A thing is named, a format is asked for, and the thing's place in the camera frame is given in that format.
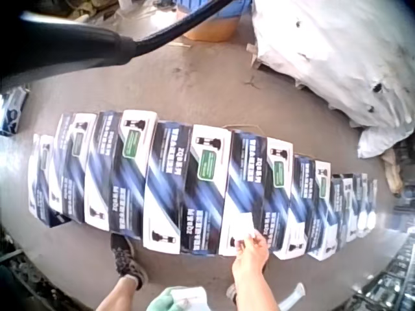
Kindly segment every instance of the white plastic bag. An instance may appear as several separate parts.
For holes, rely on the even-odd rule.
[[[399,1],[254,0],[258,58],[368,128],[359,157],[405,138],[415,120],[415,20]]]

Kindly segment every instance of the product box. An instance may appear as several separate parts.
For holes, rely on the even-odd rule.
[[[93,227],[109,231],[108,213],[112,202],[112,165],[118,143],[118,124],[122,113],[103,111],[98,114],[91,141],[85,171],[85,222]]]
[[[267,169],[267,139],[252,133],[232,132],[228,187],[220,230],[219,255],[236,256],[239,215],[249,214],[260,229]]]
[[[49,204],[59,213],[64,213],[62,200],[62,185],[64,167],[67,157],[68,130],[73,119],[73,113],[63,113],[53,140],[53,154],[49,169]]]
[[[353,178],[353,174],[333,175],[333,177],[342,178],[343,180],[343,193],[346,199],[346,216],[348,223],[346,242],[350,242],[357,237],[357,219],[359,217],[359,208],[355,190],[358,189],[358,183],[355,178]]]
[[[293,163],[292,143],[268,137],[267,179],[259,231],[271,251],[283,247],[287,226],[292,227],[297,223],[293,212],[289,211]]]
[[[64,113],[53,142],[49,201],[55,211],[84,222],[84,181],[96,114]]]
[[[28,89],[18,86],[0,94],[0,135],[10,137],[18,132],[19,121]]]
[[[368,188],[368,223],[366,230],[370,232],[376,226],[377,179],[370,179]]]
[[[337,250],[338,215],[336,215],[334,206],[330,201],[331,164],[315,161],[315,165],[318,187],[317,214],[321,219],[321,232],[314,235],[315,239],[311,248],[315,248],[315,250],[309,252],[309,254],[317,260],[325,260],[336,253]]]
[[[193,127],[160,121],[148,159],[143,209],[143,245],[180,253],[184,189]]]
[[[29,211],[48,227],[55,227],[69,221],[49,206],[49,167],[52,151],[52,136],[34,134],[28,167]]]
[[[228,178],[231,132],[194,125],[185,184],[182,252],[216,254]]]
[[[152,111],[125,110],[116,135],[110,230],[134,238],[143,236],[145,178],[157,120]]]
[[[357,236],[365,237],[368,233],[368,175],[360,174],[361,195],[359,204],[359,218],[357,219]]]
[[[349,210],[346,206],[344,195],[343,179],[340,177],[331,178],[330,204],[337,218],[337,250],[340,251],[346,245],[348,235]]]
[[[315,181],[315,163],[309,157],[294,155],[294,175],[291,187],[287,228],[282,248],[274,252],[279,259],[291,259],[313,251],[309,240],[318,238],[321,219],[317,215],[318,189]]]

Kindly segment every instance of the glove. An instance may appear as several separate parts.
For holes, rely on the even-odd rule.
[[[180,288],[185,288],[181,286],[177,287],[168,287],[162,291],[155,300],[149,304],[147,311],[185,311],[188,306],[188,301],[180,301],[179,303],[174,303],[173,297],[170,294],[172,290],[177,290]]]

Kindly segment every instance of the concrete floor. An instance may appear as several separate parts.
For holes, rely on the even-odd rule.
[[[142,36],[136,31],[141,22],[124,20],[121,32]],[[0,137],[1,221],[55,285],[96,308],[117,280],[109,233],[74,222],[48,229],[27,210],[32,135],[53,135],[65,111],[150,109],[161,119],[192,124],[256,124],[268,136],[294,143],[296,152],[330,161],[334,173],[367,172],[378,178],[379,228],[365,239],[349,243],[325,262],[310,256],[270,258],[265,276],[278,301],[297,282],[307,288],[306,298],[293,310],[330,310],[351,295],[352,286],[363,285],[368,275],[386,266],[405,236],[381,229],[392,204],[382,163],[357,159],[358,131],[324,100],[297,90],[287,77],[251,69],[245,46],[253,41],[250,20],[245,19],[228,43],[166,46],[122,67],[33,83],[20,133]],[[145,250],[139,242],[136,247],[150,284],[136,294],[134,310],[145,310],[164,287],[174,285],[202,285],[212,309],[235,310],[224,296],[232,282],[232,259],[165,255]]]

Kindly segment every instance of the white paper slip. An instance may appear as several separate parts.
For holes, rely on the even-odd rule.
[[[206,291],[201,286],[172,290],[170,294],[175,304],[186,306],[186,311],[210,311]]]
[[[231,235],[235,241],[243,241],[251,236],[255,237],[254,222],[252,221],[252,213],[241,213],[235,215],[235,221],[231,226]]]

